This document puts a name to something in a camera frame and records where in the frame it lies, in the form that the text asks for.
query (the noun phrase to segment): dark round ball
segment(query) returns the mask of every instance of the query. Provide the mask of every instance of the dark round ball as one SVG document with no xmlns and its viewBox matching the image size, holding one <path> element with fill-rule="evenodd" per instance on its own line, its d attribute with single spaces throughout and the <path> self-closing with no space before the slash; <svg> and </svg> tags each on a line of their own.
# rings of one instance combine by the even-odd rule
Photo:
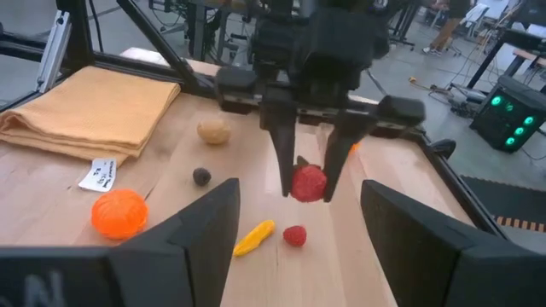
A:
<svg viewBox="0 0 546 307">
<path fill-rule="evenodd" d="M 195 184 L 202 187 L 211 181 L 211 173 L 206 169 L 200 167 L 194 170 Z"/>
</svg>

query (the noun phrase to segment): brown potato toy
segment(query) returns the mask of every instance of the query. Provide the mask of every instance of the brown potato toy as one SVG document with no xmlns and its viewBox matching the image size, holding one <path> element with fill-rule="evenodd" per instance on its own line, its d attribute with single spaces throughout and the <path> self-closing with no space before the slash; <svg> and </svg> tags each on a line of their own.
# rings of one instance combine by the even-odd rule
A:
<svg viewBox="0 0 546 307">
<path fill-rule="evenodd" d="M 231 127 L 223 119 L 205 119 L 197 125 L 197 134 L 207 144 L 224 144 L 231 137 Z"/>
</svg>

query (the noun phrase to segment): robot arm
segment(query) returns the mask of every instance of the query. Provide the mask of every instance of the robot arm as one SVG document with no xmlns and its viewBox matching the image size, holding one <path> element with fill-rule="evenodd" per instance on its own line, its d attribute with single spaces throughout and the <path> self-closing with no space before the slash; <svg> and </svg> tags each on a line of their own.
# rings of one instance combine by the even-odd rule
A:
<svg viewBox="0 0 546 307">
<path fill-rule="evenodd" d="M 326 0 L 309 18 L 292 17 L 287 5 L 261 14 L 251 40 L 253 71 L 225 67 L 216 77 L 225 111 L 247 113 L 258 105 L 260 128 L 270 133 L 281 173 L 282 194 L 293 180 L 295 124 L 314 115 L 334 124 L 322 171 L 323 199 L 334 195 L 351 146 L 376 127 L 393 137 L 424 119 L 422 102 L 386 96 L 379 105 L 349 98 L 360 74 L 389 50 L 387 22 L 403 0 Z M 286 72 L 288 81 L 278 78 Z"/>
</svg>

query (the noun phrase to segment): small orange object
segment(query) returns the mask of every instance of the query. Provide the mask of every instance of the small orange object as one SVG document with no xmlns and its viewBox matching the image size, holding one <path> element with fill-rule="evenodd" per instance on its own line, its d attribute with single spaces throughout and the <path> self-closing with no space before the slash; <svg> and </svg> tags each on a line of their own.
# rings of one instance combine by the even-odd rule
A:
<svg viewBox="0 0 546 307">
<path fill-rule="evenodd" d="M 349 151 L 349 153 L 350 153 L 350 154 L 355 153 L 355 152 L 358 150 L 359 147 L 360 147 L 360 143 L 359 143 L 359 142 L 358 142 L 358 143 L 352 144 L 351 151 Z"/>
<path fill-rule="evenodd" d="M 101 235 L 113 240 L 131 238 L 144 229 L 147 220 L 144 199 L 128 189 L 104 194 L 91 211 L 91 224 Z"/>
</svg>

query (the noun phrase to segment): yellow banana toy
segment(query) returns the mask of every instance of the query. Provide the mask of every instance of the yellow banana toy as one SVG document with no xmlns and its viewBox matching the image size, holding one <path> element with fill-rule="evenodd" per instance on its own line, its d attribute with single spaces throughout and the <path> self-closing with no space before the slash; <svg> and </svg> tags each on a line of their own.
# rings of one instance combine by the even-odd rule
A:
<svg viewBox="0 0 546 307">
<path fill-rule="evenodd" d="M 234 256 L 243 256 L 255 249 L 262 243 L 265 238 L 273 234 L 275 231 L 275 222 L 272 220 L 263 221 L 258 226 L 256 226 L 253 231 L 248 233 L 233 250 Z"/>
</svg>

